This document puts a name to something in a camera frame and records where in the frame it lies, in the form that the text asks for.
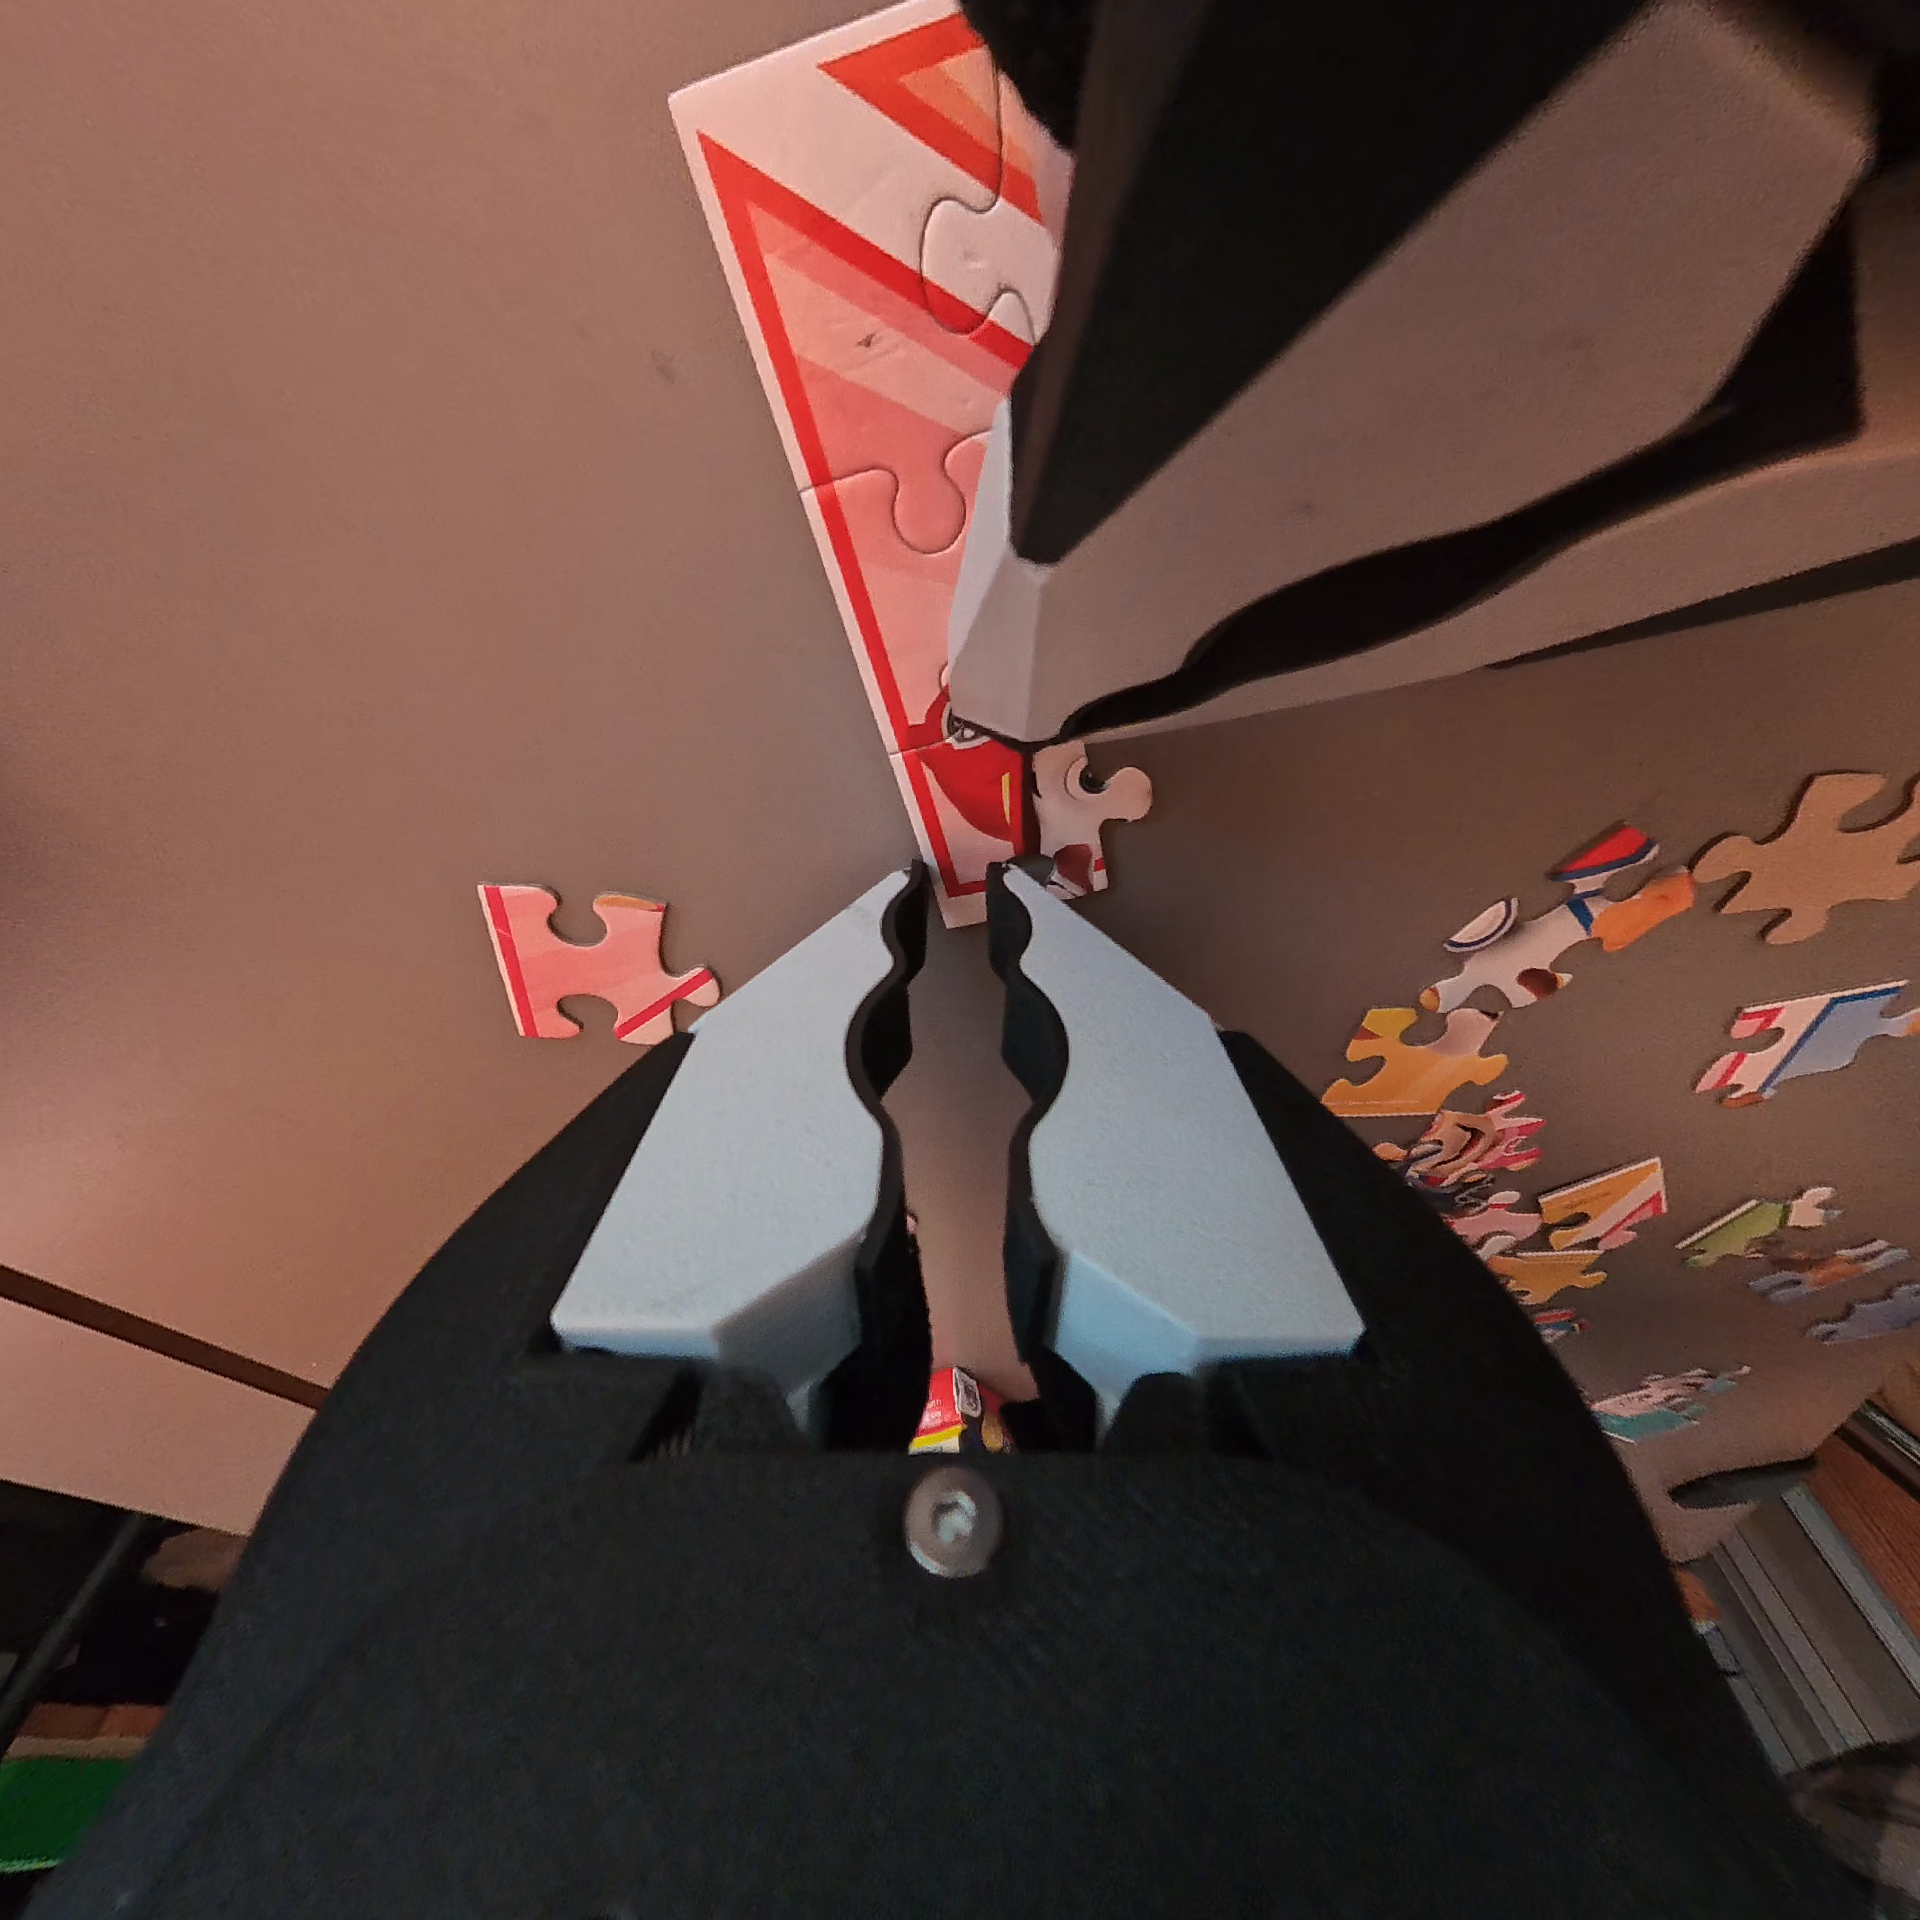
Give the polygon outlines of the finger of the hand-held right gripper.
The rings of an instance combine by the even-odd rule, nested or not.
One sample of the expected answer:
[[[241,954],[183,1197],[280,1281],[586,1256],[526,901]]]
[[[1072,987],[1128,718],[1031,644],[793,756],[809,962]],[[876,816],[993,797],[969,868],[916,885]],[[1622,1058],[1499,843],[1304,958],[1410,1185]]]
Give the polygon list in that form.
[[[1879,4],[1640,4],[1065,560],[1012,546],[1012,402],[951,604],[951,713],[1059,739],[1343,568],[1467,593],[1858,433],[1841,218]]]
[[[1219,624],[1198,657],[1081,705],[1062,736],[1160,731],[1438,682],[1844,568],[1915,540],[1918,449],[1858,442],[1720,481],[1512,568],[1335,568]]]

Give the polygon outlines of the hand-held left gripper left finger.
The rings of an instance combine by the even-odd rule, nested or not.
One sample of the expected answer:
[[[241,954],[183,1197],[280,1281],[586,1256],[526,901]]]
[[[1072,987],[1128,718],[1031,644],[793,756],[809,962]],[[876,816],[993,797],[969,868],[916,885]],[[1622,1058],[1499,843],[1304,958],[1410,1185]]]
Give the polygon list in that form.
[[[688,1034],[552,1312],[569,1352],[768,1377],[804,1429],[914,1429],[931,1326],[886,1096],[929,873],[890,873]]]

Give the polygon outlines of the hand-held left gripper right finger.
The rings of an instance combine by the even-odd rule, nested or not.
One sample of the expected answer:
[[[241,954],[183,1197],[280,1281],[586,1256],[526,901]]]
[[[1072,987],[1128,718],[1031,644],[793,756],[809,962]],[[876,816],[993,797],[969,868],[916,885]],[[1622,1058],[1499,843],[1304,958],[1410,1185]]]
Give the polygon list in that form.
[[[1027,1097],[1006,1299],[1062,1425],[1111,1426],[1151,1377],[1350,1357],[1360,1312],[1215,1020],[1019,866],[993,968]]]

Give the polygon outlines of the jigsaw puzzle pieces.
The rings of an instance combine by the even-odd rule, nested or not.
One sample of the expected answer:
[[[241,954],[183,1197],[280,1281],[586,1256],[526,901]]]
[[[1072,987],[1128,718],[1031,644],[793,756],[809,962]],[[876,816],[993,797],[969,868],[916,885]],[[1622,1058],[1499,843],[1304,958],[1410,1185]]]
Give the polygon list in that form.
[[[1521,1089],[1505,1089],[1510,1058],[1491,1048],[1505,1020],[1572,982],[1561,968],[1572,948],[1619,955],[1683,920],[1702,886],[1723,886],[1720,913],[1762,914],[1770,947],[1804,945],[1833,923],[1841,906],[1895,906],[1915,891],[1915,777],[1897,808],[1849,825],[1889,780],[1870,772],[1817,772],[1802,782],[1771,834],[1723,832],[1691,862],[1664,866],[1660,841],[1609,822],[1547,870],[1561,899],[1530,914],[1502,897],[1452,930],[1452,972],[1419,1000],[1368,1010],[1346,1045],[1346,1062],[1372,1067],[1360,1082],[1335,1078],[1324,1105],[1346,1120],[1419,1120],[1409,1141],[1378,1141],[1374,1154],[1440,1213],[1547,1349],[1592,1331],[1579,1309],[1608,1283],[1601,1265],[1619,1257],[1668,1213],[1660,1154],[1601,1169],[1570,1185],[1513,1187],[1543,1158],[1546,1118]],[[1696,1078],[1695,1093],[1716,1113],[1751,1112],[1787,1086],[1857,1066],[1875,1040],[1915,1038],[1915,1010],[1890,1012],[1906,980],[1870,982],[1738,1009],[1729,1049]],[[1819,1245],[1841,1226],[1841,1194],[1808,1185],[1742,1197],[1675,1245],[1688,1274],[1742,1274],[1747,1291],[1777,1307],[1808,1306],[1913,1261],[1913,1251],[1879,1236]],[[1748,1373],[1744,1365],[1656,1372],[1608,1397],[1592,1413],[1619,1445],[1688,1433],[1706,1406]]]

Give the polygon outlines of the pink diagonal-striped puzzle piece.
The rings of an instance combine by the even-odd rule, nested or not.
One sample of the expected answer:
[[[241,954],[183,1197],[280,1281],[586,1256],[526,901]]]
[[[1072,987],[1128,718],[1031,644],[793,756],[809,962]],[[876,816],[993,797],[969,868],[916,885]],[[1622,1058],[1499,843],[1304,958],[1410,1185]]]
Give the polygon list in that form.
[[[560,1003],[602,1000],[614,1010],[614,1038],[652,1048],[678,1034],[678,1009],[712,1009],[722,986],[706,968],[675,974],[660,958],[665,904],[641,897],[596,897],[602,937],[577,945],[554,928],[560,901],[539,885],[481,883],[497,969],[514,1029],[526,1040],[569,1040],[582,1027]]]

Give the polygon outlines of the red striped joined puzzle section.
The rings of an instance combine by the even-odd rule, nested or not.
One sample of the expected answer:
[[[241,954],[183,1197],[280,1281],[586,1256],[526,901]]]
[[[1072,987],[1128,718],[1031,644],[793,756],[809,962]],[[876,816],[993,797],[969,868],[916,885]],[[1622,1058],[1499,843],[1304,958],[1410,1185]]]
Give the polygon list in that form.
[[[960,445],[1049,323],[1072,160],[959,4],[887,8],[670,97],[800,490],[897,481],[959,540]]]

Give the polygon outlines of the red white dog puzzle piece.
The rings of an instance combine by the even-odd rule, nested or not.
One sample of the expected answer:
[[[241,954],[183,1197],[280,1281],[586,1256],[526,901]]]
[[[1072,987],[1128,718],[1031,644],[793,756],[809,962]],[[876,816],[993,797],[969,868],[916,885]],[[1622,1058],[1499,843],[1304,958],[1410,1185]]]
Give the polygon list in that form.
[[[1046,885],[1059,899],[1105,891],[1105,828],[1139,822],[1154,802],[1144,771],[1100,777],[1080,741],[1034,754],[991,736],[946,741],[906,750],[894,765],[948,928],[985,921],[991,868],[1018,858],[1042,858]]]

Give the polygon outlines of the pink red-bordered puzzle piece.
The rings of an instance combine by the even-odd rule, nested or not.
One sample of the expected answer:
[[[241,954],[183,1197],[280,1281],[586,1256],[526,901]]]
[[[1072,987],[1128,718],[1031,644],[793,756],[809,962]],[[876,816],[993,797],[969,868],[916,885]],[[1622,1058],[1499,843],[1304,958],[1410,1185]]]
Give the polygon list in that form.
[[[978,433],[946,451],[960,522],[934,548],[900,538],[891,470],[859,470],[803,493],[890,753],[942,736],[948,616],[988,443]]]

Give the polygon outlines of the grey desk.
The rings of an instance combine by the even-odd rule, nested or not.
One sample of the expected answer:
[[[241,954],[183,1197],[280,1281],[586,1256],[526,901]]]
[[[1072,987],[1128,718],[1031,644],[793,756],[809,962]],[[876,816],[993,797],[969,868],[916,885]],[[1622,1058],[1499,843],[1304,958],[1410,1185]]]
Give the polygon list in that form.
[[[522,1040],[475,899],[668,904],[738,992],[914,854],[668,97],[879,4],[6,4],[6,1266],[326,1389],[641,1058]],[[1915,771],[1915,582],[1131,741],[1088,916],[1320,1093],[1440,942],[1627,822],[1683,862]],[[1747,1366],[1622,1460],[1814,1449],[1915,1333],[1915,1040],[1720,1112],[1732,1012],[1915,979],[1915,899],[1768,947],[1721,889],[1502,1021],[1554,1187],[1667,1224],[1560,1357]],[[1912,1259],[1782,1307],[1679,1238]]]

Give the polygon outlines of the colourful puzzle box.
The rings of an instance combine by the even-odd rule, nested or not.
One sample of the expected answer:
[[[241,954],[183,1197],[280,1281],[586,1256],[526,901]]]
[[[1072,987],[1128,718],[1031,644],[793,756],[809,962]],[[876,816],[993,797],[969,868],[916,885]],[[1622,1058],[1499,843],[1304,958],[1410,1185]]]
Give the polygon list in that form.
[[[929,1379],[929,1398],[910,1454],[1012,1454],[1018,1443],[1004,1420],[1004,1398],[960,1365]]]

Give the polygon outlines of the wooden pillar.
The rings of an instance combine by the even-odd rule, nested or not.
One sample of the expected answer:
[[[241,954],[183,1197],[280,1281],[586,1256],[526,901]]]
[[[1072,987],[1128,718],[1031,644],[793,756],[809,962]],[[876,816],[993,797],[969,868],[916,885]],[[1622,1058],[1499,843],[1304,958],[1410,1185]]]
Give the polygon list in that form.
[[[1915,1432],[1867,1398],[1816,1451],[1808,1491],[1875,1578],[1897,1616],[1918,1629]]]

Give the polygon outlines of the green box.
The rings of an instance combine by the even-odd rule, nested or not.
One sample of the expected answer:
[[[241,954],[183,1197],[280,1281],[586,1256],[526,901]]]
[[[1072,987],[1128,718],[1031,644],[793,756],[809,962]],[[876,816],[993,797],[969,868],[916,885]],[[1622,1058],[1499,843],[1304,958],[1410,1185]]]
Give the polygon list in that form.
[[[110,1806],[132,1758],[2,1763],[2,1875],[60,1868]]]

